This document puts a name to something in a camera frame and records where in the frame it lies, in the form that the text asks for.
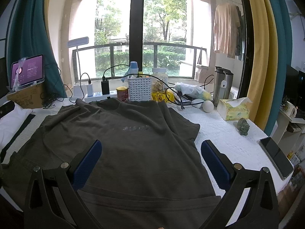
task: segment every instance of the stone statue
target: stone statue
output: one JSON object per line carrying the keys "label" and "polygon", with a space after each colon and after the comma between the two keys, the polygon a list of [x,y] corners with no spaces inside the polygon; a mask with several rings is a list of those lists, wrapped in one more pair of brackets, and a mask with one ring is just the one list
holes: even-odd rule
{"label": "stone statue", "polygon": [[245,135],[245,136],[248,135],[248,131],[250,129],[250,125],[245,120],[245,118],[239,119],[239,121],[237,122],[237,126],[236,127],[237,127],[240,135]]}

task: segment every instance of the railing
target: railing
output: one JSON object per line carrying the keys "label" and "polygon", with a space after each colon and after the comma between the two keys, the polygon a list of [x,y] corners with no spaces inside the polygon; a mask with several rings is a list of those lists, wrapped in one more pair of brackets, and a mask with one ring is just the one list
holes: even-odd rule
{"label": "railing", "polygon": [[[104,45],[96,45],[96,46],[89,46],[84,48],[79,48],[78,51],[85,51],[90,49],[97,49],[97,48],[104,48],[109,47],[110,48],[110,66],[115,66],[114,62],[114,47],[115,46],[128,46],[129,42],[121,42],[121,43],[111,43],[111,44],[104,44]],[[170,78],[185,78],[185,79],[194,79],[195,78],[195,70],[196,70],[196,59],[197,59],[197,50],[200,50],[200,55],[198,62],[202,61],[202,51],[206,53],[206,48],[196,47],[196,46],[190,46],[190,45],[182,45],[182,44],[172,44],[172,43],[162,43],[162,42],[144,42],[144,45],[152,45],[153,46],[153,67],[158,67],[158,46],[173,46],[173,47],[180,47],[180,48],[189,48],[194,50],[194,56],[193,56],[193,72],[192,77],[183,77],[183,76],[170,76]],[[75,82],[78,82],[78,70],[77,70],[77,56],[76,56],[77,50],[72,51],[72,60],[73,60],[73,69],[74,69],[74,77]],[[115,70],[114,68],[111,68],[111,77],[115,76]],[[101,80],[101,78],[92,78],[92,80]]]}

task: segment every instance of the white plastic basket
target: white plastic basket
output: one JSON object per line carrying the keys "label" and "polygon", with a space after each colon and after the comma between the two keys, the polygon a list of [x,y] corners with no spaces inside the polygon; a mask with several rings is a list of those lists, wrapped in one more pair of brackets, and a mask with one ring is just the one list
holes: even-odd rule
{"label": "white plastic basket", "polygon": [[151,77],[127,78],[130,101],[149,101],[152,99]]}

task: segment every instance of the teal curtain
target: teal curtain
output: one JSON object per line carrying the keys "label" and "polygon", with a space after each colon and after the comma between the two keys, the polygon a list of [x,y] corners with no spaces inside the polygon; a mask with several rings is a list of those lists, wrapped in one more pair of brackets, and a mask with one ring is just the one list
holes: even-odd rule
{"label": "teal curtain", "polygon": [[270,0],[270,3],[278,35],[279,59],[272,106],[264,130],[268,136],[270,136],[278,117],[285,87],[286,65],[291,65],[292,58],[292,30],[286,2],[285,0]]}
{"label": "teal curtain", "polygon": [[47,95],[57,93],[58,97],[67,97],[45,29],[44,0],[19,0],[10,29],[8,77],[13,62],[39,54],[44,55]]}

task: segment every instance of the black charger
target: black charger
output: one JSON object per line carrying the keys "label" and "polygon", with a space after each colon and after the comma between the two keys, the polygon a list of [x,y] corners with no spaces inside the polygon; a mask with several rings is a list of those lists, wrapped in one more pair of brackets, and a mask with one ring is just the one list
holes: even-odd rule
{"label": "black charger", "polygon": [[106,80],[105,77],[103,77],[103,80],[101,81],[101,86],[102,86],[102,94],[109,95],[110,94],[109,81]]}

